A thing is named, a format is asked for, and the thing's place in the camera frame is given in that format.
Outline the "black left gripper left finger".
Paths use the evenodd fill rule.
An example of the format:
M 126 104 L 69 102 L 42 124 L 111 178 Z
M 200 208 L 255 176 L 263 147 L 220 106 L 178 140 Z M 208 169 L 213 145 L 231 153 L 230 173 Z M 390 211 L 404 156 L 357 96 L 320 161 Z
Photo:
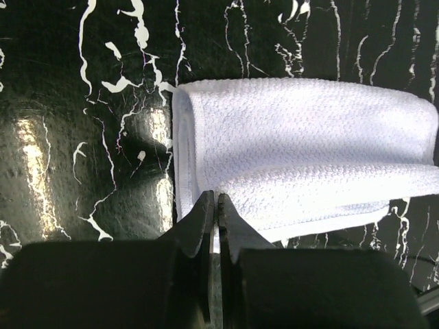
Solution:
M 26 245 L 1 275 L 2 328 L 205 328 L 214 194 L 154 240 Z

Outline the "white waffle towel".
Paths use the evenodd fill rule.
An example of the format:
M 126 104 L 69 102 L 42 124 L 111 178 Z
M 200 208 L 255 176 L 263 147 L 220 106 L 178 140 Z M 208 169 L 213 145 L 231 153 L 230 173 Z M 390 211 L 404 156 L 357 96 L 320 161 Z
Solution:
M 274 242 L 380 221 L 438 193 L 438 111 L 416 95 L 306 78 L 202 80 L 172 96 L 176 211 L 227 194 Z

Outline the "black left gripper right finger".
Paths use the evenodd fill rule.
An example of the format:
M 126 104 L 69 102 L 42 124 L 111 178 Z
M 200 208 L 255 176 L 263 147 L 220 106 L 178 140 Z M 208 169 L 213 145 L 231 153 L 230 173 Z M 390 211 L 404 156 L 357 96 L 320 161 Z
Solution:
M 225 328 L 427 328 L 407 274 L 371 249 L 280 249 L 238 214 L 217 215 Z

